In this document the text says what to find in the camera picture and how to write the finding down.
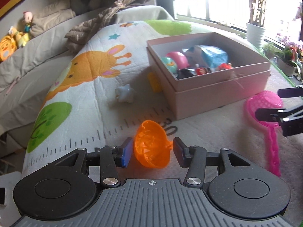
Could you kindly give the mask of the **pink plastic basket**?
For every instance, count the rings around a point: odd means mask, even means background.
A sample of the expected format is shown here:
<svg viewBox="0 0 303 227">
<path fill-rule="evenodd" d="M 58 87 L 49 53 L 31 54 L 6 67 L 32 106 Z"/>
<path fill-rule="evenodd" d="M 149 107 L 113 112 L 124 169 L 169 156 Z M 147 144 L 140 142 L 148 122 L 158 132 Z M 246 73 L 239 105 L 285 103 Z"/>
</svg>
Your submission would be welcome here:
<svg viewBox="0 0 303 227">
<path fill-rule="evenodd" d="M 273 121 L 263 121 L 261 118 L 265 117 L 265 114 L 261 114 L 258 119 L 256 116 L 256 111 L 258 109 L 281 109 L 283 107 L 283 101 L 281 98 L 272 91 L 262 91 L 252 97 L 244 103 L 244 112 L 248 119 L 250 119 L 253 124 L 261 128 L 265 134 L 265 144 L 267 146 L 267 159 L 268 159 L 268 170 L 280 177 L 280 159 L 279 159 L 279 146 L 276 134 L 276 128 L 279 126 L 278 122 Z"/>
</svg>

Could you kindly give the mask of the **orange plastic toy cup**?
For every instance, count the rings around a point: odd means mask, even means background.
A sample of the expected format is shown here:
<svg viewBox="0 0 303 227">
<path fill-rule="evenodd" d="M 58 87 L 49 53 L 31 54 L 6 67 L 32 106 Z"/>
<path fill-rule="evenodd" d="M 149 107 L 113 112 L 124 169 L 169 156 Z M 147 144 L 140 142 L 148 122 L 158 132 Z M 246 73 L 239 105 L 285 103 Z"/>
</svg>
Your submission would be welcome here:
<svg viewBox="0 0 303 227">
<path fill-rule="evenodd" d="M 134 156 L 146 168 L 162 169 L 170 162 L 173 142 L 165 130 L 152 120 L 145 120 L 137 129 L 134 139 Z"/>
</svg>

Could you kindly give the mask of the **yellow building brick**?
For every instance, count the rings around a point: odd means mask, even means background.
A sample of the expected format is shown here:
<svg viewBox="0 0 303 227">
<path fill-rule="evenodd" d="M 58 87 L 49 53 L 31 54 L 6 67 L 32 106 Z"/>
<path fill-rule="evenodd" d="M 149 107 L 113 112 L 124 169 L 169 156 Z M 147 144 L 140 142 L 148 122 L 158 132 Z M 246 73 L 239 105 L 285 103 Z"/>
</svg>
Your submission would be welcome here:
<svg viewBox="0 0 303 227">
<path fill-rule="evenodd" d="M 152 91 L 154 93 L 162 92 L 161 83 L 158 80 L 158 77 L 155 75 L 155 73 L 153 73 L 153 72 L 148 73 L 147 78 L 148 78 L 149 84 L 152 88 Z"/>
</svg>

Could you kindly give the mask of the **red black figurine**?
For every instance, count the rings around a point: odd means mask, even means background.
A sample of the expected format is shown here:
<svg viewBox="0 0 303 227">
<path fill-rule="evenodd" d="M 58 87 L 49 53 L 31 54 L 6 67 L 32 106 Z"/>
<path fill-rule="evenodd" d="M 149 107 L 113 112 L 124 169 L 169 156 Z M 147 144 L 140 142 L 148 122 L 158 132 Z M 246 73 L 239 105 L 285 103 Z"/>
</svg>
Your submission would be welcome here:
<svg viewBox="0 0 303 227">
<path fill-rule="evenodd" d="M 211 69 L 210 68 L 197 68 L 197 69 L 192 69 L 192 68 L 184 68 L 184 69 L 180 69 L 177 71 L 177 79 L 186 79 L 189 77 L 194 77 L 194 76 L 198 76 L 198 75 L 204 75 L 204 74 L 208 74 L 211 73 Z"/>
</svg>

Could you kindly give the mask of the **pink pig toy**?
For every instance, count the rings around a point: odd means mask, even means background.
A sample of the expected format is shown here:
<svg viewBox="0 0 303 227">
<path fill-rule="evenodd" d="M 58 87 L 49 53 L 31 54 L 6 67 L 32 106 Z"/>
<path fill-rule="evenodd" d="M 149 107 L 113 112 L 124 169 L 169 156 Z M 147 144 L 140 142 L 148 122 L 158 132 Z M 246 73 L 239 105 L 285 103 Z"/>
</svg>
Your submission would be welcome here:
<svg viewBox="0 0 303 227">
<path fill-rule="evenodd" d="M 188 68 L 190 65 L 186 56 L 178 51 L 172 51 L 166 54 L 166 57 L 171 58 L 177 65 L 178 70 Z"/>
</svg>

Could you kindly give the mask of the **teal toy cup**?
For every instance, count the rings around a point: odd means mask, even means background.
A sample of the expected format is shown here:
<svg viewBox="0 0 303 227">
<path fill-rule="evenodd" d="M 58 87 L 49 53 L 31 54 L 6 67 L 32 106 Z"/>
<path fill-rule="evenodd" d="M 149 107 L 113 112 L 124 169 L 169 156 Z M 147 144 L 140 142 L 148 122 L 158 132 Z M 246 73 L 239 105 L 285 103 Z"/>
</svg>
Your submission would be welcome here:
<svg viewBox="0 0 303 227">
<path fill-rule="evenodd" d="M 170 57 L 162 57 L 161 61 L 165 65 L 165 67 L 172 73 L 172 74 L 177 74 L 178 71 L 178 66 L 174 62 L 174 60 Z"/>
</svg>

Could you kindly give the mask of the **purple flower pot plant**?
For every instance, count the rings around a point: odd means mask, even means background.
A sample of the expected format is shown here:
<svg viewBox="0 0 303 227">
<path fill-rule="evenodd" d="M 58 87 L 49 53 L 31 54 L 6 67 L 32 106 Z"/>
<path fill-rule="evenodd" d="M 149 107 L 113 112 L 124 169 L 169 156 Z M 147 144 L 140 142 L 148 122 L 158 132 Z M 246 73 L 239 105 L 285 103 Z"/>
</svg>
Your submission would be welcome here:
<svg viewBox="0 0 303 227">
<path fill-rule="evenodd" d="M 281 38 L 280 43 L 284 46 L 276 52 L 277 66 L 287 77 L 302 76 L 302 40 L 295 41 L 288 36 Z"/>
</svg>

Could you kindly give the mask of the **white star toy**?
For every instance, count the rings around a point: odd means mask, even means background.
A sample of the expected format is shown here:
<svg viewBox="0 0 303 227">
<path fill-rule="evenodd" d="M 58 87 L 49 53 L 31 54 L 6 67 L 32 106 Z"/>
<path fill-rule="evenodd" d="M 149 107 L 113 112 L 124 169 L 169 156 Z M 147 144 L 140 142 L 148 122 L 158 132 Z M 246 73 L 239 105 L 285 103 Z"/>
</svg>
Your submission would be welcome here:
<svg viewBox="0 0 303 227">
<path fill-rule="evenodd" d="M 116 100 L 119 103 L 133 103 L 135 99 L 135 90 L 126 84 L 124 86 L 119 86 L 115 89 Z"/>
</svg>

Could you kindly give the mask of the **white potted plant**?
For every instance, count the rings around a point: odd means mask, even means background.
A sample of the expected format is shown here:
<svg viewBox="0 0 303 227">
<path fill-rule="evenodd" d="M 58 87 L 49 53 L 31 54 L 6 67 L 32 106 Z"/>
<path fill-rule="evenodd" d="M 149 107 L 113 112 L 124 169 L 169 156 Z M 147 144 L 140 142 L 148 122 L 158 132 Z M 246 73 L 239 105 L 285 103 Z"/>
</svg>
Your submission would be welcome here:
<svg viewBox="0 0 303 227">
<path fill-rule="evenodd" d="M 265 39 L 265 12 L 267 0 L 249 0 L 250 17 L 247 22 L 247 40 L 257 49 Z"/>
</svg>

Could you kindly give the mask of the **pink cardboard box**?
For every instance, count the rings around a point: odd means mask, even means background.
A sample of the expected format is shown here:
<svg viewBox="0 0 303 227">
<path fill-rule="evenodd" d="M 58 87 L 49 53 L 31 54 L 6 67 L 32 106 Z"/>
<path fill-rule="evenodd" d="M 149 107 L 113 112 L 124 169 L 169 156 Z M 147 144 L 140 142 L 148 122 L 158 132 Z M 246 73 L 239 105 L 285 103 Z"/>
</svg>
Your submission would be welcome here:
<svg viewBox="0 0 303 227">
<path fill-rule="evenodd" d="M 215 46 L 227 52 L 232 68 L 176 79 L 161 61 L 162 57 L 195 45 Z M 265 89 L 270 75 L 269 59 L 251 43 L 231 33 L 195 33 L 148 40 L 147 54 L 176 119 L 253 96 Z"/>
</svg>

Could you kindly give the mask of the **grey covered sofa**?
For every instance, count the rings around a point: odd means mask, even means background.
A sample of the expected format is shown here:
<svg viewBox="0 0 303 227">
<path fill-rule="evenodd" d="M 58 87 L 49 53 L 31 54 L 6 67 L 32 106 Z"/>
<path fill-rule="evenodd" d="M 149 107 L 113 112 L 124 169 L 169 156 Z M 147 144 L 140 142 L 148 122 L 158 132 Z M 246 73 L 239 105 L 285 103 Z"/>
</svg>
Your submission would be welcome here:
<svg viewBox="0 0 303 227">
<path fill-rule="evenodd" d="M 138 6 L 118 13 L 120 23 L 98 29 L 76 54 L 67 32 L 77 16 L 31 39 L 1 63 L 1 133 L 31 125 L 29 138 L 47 138 L 70 124 L 109 122 L 115 89 L 129 84 L 143 100 L 147 42 L 175 35 L 176 21 L 162 7 Z"/>
</svg>

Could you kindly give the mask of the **brown puffer jacket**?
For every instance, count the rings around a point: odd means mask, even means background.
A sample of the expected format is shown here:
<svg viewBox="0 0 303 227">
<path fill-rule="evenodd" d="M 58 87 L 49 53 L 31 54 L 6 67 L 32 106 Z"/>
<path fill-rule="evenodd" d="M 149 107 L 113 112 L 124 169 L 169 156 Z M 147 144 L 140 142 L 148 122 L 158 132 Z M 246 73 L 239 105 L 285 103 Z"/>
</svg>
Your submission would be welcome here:
<svg viewBox="0 0 303 227">
<path fill-rule="evenodd" d="M 150 1 L 152 0 L 116 0 L 93 19 L 89 19 L 71 28 L 65 35 L 67 49 L 71 53 L 77 54 L 99 30 L 110 25 L 114 15 L 119 11 L 143 6 Z"/>
</svg>

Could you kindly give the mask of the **grey plush toy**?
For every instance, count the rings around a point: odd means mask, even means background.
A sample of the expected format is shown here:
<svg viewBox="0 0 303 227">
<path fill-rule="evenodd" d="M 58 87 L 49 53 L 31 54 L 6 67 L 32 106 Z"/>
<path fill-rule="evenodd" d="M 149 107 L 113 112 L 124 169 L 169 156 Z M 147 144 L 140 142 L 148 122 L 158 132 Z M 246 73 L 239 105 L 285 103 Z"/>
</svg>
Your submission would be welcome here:
<svg viewBox="0 0 303 227">
<path fill-rule="evenodd" d="M 70 8 L 76 15 L 96 10 L 101 5 L 102 0 L 70 0 Z"/>
</svg>

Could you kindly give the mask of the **beige pillow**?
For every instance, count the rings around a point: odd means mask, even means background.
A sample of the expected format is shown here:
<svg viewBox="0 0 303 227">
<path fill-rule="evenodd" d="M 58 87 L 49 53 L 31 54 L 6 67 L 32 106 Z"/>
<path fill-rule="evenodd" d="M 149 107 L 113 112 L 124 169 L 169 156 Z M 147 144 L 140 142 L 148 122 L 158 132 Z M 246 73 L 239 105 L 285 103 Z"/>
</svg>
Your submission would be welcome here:
<svg viewBox="0 0 303 227">
<path fill-rule="evenodd" d="M 59 0 L 33 15 L 30 34 L 37 37 L 56 25 L 72 19 L 76 16 L 71 9 L 70 0 Z"/>
</svg>

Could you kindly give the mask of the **pink head doll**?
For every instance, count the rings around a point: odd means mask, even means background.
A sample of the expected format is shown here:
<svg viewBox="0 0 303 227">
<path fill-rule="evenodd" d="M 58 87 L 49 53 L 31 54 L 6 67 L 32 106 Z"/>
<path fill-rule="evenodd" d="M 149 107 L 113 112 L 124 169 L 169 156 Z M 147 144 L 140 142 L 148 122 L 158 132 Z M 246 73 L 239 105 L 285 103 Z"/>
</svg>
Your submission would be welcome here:
<svg viewBox="0 0 303 227">
<path fill-rule="evenodd" d="M 32 12 L 25 11 L 23 12 L 23 23 L 24 23 L 24 32 L 28 33 L 30 31 L 31 23 L 33 19 Z"/>
</svg>

